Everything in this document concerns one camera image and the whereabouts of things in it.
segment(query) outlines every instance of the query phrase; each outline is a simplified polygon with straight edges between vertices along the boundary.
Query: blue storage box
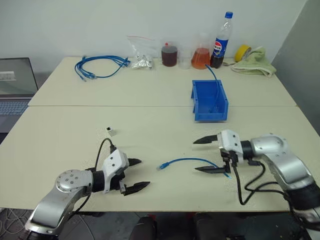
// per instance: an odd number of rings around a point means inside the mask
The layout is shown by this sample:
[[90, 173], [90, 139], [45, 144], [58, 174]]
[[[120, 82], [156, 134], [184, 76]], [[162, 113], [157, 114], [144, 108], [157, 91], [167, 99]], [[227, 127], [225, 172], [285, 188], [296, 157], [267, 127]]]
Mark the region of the blue storage box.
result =
[[196, 121], [227, 120], [229, 103], [220, 80], [192, 80], [191, 98]]

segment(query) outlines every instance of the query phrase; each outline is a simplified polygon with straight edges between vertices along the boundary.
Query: blue cable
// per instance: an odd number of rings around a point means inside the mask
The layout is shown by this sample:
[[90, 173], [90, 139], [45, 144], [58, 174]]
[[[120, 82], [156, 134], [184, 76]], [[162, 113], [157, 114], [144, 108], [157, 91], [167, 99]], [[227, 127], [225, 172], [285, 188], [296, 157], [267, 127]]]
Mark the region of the blue cable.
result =
[[[171, 161], [167, 161], [165, 163], [162, 163], [159, 167], [157, 167], [158, 170], [161, 170], [161, 169], [165, 169], [166, 167], [168, 167], [170, 164], [172, 163], [175, 163], [175, 162], [178, 162], [178, 161], [184, 161], [184, 160], [198, 160], [198, 161], [202, 161], [202, 162], [206, 162], [208, 164], [211, 164], [213, 165], [215, 168], [218, 168], [218, 166], [211, 162], [211, 161], [208, 161], [206, 159], [203, 159], [203, 158], [197, 158], [197, 157], [184, 157], [184, 158], [178, 158], [178, 159], [175, 159], [175, 160], [171, 160]], [[224, 175], [229, 178], [229, 179], [232, 179], [227, 173], [224, 173]]]
[[[108, 60], [112, 60], [114, 61], [119, 68], [112, 74], [107, 75], [107, 76], [97, 76], [95, 75], [93, 72], [84, 70], [83, 65], [89, 61], [93, 61], [93, 60], [97, 60], [97, 59], [108, 59]], [[83, 80], [83, 81], [87, 81], [86, 79], [105, 79], [105, 78], [109, 78], [112, 77], [113, 75], [115, 75], [122, 67], [128, 67], [130, 64], [130, 61], [128, 60], [128, 58], [122, 58], [119, 56], [113, 56], [113, 55], [105, 55], [105, 56], [93, 56], [93, 57], [83, 57], [81, 61], [79, 61], [75, 66], [74, 66], [74, 70], [76, 72], [76, 74], [79, 75], [79, 77]]]
[[215, 82], [216, 82], [216, 97], [215, 97], [215, 100], [214, 100], [214, 106], [216, 107], [216, 106], [217, 106], [217, 101], [218, 101], [218, 96], [219, 96], [219, 82], [218, 82], [218, 80], [217, 80], [217, 77], [216, 77], [214, 71], [212, 71], [211, 67], [210, 67], [209, 65], [207, 65], [207, 64], [206, 64], [205, 66], [206, 66], [206, 67], [209, 69], [209, 71], [213, 74], [214, 79], [215, 79]]

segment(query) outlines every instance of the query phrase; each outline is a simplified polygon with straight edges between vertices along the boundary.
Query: towel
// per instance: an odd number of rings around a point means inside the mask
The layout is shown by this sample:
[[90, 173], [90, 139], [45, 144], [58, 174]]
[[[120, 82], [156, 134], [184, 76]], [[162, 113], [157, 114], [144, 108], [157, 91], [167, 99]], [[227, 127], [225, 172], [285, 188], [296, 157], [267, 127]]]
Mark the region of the towel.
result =
[[231, 69], [241, 74], [263, 74], [269, 78], [276, 72], [266, 59], [265, 48], [261, 46], [253, 49], [246, 59], [232, 65]]

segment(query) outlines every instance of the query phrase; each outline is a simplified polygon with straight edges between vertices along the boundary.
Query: beaker with orange liquid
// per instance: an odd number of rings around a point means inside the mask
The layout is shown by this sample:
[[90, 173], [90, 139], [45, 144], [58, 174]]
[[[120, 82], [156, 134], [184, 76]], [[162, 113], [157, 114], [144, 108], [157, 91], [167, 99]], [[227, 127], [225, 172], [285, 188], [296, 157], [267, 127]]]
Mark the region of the beaker with orange liquid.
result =
[[201, 33], [199, 35], [197, 48], [191, 60], [191, 65], [195, 69], [205, 69], [206, 64], [210, 65], [209, 35]]

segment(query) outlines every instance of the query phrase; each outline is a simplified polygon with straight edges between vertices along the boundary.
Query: table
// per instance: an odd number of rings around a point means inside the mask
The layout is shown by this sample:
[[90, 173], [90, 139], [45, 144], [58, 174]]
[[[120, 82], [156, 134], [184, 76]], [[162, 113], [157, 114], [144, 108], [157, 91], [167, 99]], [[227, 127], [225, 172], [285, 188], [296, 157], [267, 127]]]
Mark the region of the table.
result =
[[[193, 106], [192, 80], [211, 80], [207, 70], [166, 67], [155, 62], [154, 70], [123, 68], [110, 78], [82, 81], [74, 66], [81, 57], [66, 57], [29, 102], [29, 106]], [[88, 62], [84, 68], [97, 75], [113, 73], [110, 60]], [[222, 80], [230, 106], [295, 106], [274, 75], [245, 75], [222, 66], [214, 69]]]
[[[125, 171], [125, 183], [151, 184], [129, 196], [118, 191], [96, 192], [84, 211], [285, 211], [288, 204], [276, 193], [258, 193], [246, 206], [237, 197], [236, 179], [205, 174], [199, 161], [173, 163], [157, 171], [161, 163], [180, 157], [206, 158], [222, 165], [217, 144], [193, 145], [200, 137], [224, 129], [242, 140], [272, 132], [287, 138], [320, 182], [320, 139], [296, 106], [230, 107], [224, 123], [195, 123], [192, 107], [87, 107], [32, 106], [18, 120], [0, 145], [0, 207], [34, 209], [65, 170], [94, 165], [100, 141], [111, 126], [115, 145], [143, 163]], [[108, 155], [102, 151], [98, 164]], [[242, 186], [260, 171], [246, 164], [238, 168]], [[262, 182], [273, 177], [267, 171]]]

